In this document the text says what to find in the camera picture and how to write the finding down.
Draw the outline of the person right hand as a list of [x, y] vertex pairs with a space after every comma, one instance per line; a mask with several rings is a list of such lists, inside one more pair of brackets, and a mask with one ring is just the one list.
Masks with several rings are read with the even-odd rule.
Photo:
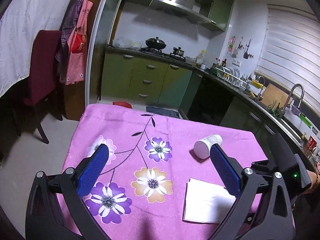
[[311, 180], [311, 186], [304, 192], [304, 194], [312, 193], [319, 186], [319, 174], [307, 170], [309, 178]]

